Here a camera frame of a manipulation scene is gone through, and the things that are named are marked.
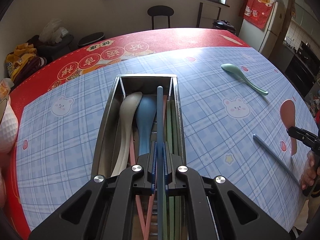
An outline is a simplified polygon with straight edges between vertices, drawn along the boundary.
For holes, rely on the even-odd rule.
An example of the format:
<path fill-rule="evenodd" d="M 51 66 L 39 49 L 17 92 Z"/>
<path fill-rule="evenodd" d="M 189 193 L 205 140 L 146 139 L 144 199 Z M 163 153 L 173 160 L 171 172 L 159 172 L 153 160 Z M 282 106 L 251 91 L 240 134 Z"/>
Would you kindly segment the person's right hand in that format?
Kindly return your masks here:
<path fill-rule="evenodd" d="M 304 172 L 300 179 L 302 190 L 312 186 L 315 183 L 317 175 L 319 175 L 319 169 L 315 170 L 315 155 L 312 151 L 309 151 L 307 154 Z"/>

